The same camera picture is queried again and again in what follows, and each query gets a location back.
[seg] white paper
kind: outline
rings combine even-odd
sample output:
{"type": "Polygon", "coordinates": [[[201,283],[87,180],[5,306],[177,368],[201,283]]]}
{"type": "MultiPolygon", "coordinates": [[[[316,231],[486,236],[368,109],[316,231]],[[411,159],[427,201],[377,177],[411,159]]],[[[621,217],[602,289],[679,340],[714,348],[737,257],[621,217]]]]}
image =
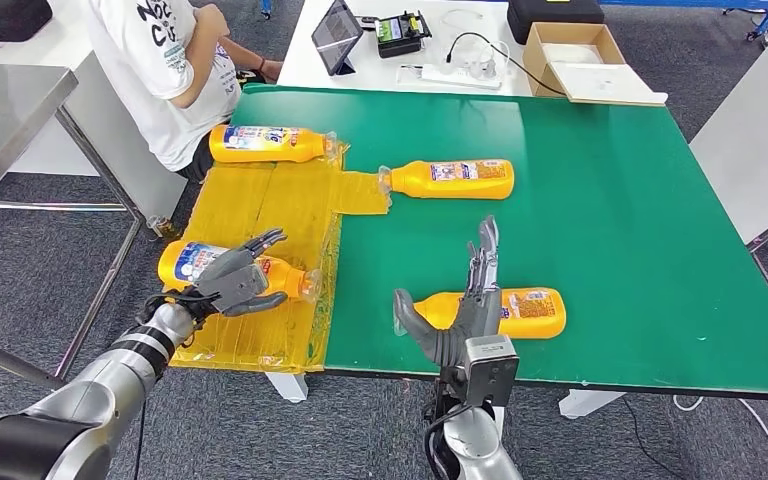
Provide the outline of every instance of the white paper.
{"type": "Polygon", "coordinates": [[[552,62],[552,70],[572,101],[663,105],[666,93],[653,92],[628,65],[552,62]]]}
{"type": "Polygon", "coordinates": [[[547,62],[565,63],[605,63],[596,45],[576,45],[572,43],[544,43],[543,53],[547,62]]]}

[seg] tablet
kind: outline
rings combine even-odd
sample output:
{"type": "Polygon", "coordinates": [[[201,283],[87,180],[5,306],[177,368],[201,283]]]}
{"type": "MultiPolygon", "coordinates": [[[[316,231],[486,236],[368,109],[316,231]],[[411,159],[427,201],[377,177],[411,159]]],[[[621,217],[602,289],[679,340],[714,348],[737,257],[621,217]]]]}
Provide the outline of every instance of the tablet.
{"type": "Polygon", "coordinates": [[[334,0],[311,35],[328,75],[352,73],[346,57],[363,35],[363,29],[344,0],[334,0]]]}

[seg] stainless steel table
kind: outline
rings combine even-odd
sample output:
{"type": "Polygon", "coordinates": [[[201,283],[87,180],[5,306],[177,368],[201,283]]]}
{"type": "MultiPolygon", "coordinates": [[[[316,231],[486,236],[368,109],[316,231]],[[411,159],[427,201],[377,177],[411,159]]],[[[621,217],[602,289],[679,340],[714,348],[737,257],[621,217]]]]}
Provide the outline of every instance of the stainless steel table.
{"type": "MultiPolygon", "coordinates": [[[[87,160],[98,171],[101,178],[113,190],[121,202],[121,207],[124,207],[134,219],[122,246],[110,264],[101,287],[99,287],[86,315],[78,325],[75,336],[54,374],[49,374],[0,349],[1,368],[51,388],[57,388],[64,383],[64,378],[69,373],[78,350],[83,345],[101,304],[113,284],[113,280],[119,273],[137,233],[145,224],[143,215],[137,210],[134,202],[63,105],[63,102],[77,85],[78,80],[67,68],[0,65],[0,180],[43,125],[54,116],[87,157],[87,160]]],[[[59,209],[56,204],[44,204],[41,205],[41,208],[59,209]]]]}

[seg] yellow tape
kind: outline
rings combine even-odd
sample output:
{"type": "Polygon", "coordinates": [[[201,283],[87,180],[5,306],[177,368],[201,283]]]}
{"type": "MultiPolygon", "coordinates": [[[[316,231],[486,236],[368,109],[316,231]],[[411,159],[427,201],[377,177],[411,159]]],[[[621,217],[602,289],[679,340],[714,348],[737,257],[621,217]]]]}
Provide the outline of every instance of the yellow tape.
{"type": "Polygon", "coordinates": [[[341,172],[334,189],[334,211],[345,215],[384,215],[390,210],[390,196],[381,193],[378,175],[341,172]]]}
{"type": "Polygon", "coordinates": [[[272,227],[288,239],[267,252],[303,270],[319,268],[316,305],[286,302],[254,315],[214,315],[170,365],[302,373],[322,370],[334,305],[340,215],[387,213],[375,174],[343,172],[337,162],[216,164],[193,208],[183,239],[237,247],[272,227]]]}

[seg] gray carpet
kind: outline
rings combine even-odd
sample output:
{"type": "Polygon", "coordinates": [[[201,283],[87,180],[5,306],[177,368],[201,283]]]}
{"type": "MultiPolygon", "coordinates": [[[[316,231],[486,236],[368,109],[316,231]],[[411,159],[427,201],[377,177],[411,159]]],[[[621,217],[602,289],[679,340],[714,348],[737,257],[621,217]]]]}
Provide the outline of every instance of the gray carpet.
{"type": "MultiPolygon", "coordinates": [[[[254,0],[216,3],[235,39],[283,57],[299,0],[277,0],[268,22],[254,0]]],[[[744,14],[632,7],[606,12],[628,62],[653,88],[670,94],[668,106],[688,139],[760,53],[742,40],[751,28],[744,14]]],[[[176,212],[179,224],[197,193],[195,187],[186,190],[176,212]]],[[[103,201],[110,194],[92,178],[9,175],[0,199],[103,201]]],[[[128,223],[121,213],[0,211],[0,346],[53,369],[128,223]]],[[[139,237],[76,368],[109,345],[131,324],[142,299],[157,291],[154,268],[161,251],[150,236],[139,237]]],[[[768,248],[762,258],[768,268],[768,248]]],[[[309,400],[292,405],[262,375],[169,371],[149,399],[140,478],[429,478],[419,418],[429,383],[327,375],[309,376],[308,383],[309,400]]],[[[43,394],[0,371],[0,413],[43,394]]],[[[526,478],[673,478],[643,454],[622,402],[573,421],[558,415],[564,394],[514,391],[504,442],[526,478]]],[[[683,413],[670,397],[626,398],[649,453],[683,478],[768,479],[768,440],[737,401],[709,399],[683,413]]],[[[768,402],[753,405],[768,423],[768,402]]],[[[109,478],[131,478],[135,430],[120,446],[109,478]]]]}

